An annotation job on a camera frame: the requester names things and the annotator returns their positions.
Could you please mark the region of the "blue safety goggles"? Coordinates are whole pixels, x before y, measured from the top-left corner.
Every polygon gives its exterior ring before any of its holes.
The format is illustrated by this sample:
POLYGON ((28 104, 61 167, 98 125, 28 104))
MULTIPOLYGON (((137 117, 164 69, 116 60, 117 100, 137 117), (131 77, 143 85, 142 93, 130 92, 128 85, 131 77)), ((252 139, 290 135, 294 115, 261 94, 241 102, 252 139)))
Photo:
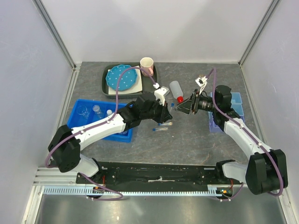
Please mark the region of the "blue safety goggles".
POLYGON ((118 135, 121 135, 121 136, 127 135, 127 134, 128 134, 128 131, 124 131, 124 132, 118 133, 118 135))

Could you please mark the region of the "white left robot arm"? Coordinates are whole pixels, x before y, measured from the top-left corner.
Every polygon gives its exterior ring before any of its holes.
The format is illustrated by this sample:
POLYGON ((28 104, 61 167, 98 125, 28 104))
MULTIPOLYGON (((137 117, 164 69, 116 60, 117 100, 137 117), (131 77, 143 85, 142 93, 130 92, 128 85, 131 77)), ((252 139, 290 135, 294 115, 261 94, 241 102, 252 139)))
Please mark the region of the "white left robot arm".
POLYGON ((54 166, 61 173, 76 171, 83 173, 91 183, 99 183, 103 177, 100 166, 94 159, 82 155, 82 150, 109 135, 135 128, 148 119, 157 123, 172 119, 163 88, 143 93, 99 121, 74 128, 59 127, 48 146, 45 166, 50 168, 50 159, 53 159, 54 166))

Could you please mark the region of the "glass stoppered bottle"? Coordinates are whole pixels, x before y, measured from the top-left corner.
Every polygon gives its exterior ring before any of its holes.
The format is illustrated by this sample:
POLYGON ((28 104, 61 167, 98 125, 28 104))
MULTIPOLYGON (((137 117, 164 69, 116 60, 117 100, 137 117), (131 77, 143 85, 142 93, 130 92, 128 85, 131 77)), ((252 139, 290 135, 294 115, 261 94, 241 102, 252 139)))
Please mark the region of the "glass stoppered bottle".
POLYGON ((101 108, 99 105, 93 106, 93 112, 94 112, 95 116, 97 116, 97 118, 99 118, 99 119, 104 118, 103 112, 101 111, 101 108))

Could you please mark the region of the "small glass beaker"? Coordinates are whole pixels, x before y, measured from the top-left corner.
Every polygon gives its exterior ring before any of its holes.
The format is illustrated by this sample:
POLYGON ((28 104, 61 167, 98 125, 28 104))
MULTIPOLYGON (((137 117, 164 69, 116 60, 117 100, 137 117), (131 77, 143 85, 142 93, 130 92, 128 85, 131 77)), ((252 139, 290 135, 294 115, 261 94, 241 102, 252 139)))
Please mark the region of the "small glass beaker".
POLYGON ((79 105, 76 112, 81 119, 88 120, 90 115, 90 108, 85 105, 79 105))

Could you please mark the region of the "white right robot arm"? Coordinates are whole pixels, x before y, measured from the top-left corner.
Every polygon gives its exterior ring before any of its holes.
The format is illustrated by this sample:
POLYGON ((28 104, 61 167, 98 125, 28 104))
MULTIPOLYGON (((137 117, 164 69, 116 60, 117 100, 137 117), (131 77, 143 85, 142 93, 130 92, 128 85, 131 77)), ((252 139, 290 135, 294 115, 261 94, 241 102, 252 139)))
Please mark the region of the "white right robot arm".
POLYGON ((245 183, 254 195, 262 193, 281 195, 288 186, 286 155, 281 149, 272 149, 252 131, 231 104, 231 89, 218 85, 212 96, 194 90, 192 95, 176 106, 176 111, 196 114, 199 110, 212 114, 214 123, 230 136, 248 158, 242 165, 235 160, 221 161, 216 164, 214 178, 218 183, 235 179, 245 183))

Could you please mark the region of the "glass alcohol lamp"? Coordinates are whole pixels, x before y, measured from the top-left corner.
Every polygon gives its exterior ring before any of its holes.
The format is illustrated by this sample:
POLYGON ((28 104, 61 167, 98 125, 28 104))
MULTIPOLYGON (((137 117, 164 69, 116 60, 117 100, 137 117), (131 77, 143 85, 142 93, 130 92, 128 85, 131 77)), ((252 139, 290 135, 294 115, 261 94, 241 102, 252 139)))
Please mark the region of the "glass alcohol lamp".
POLYGON ((112 115, 112 114, 113 114, 112 110, 107 110, 107 112, 106 112, 106 116, 107 117, 110 116, 110 115, 112 115))

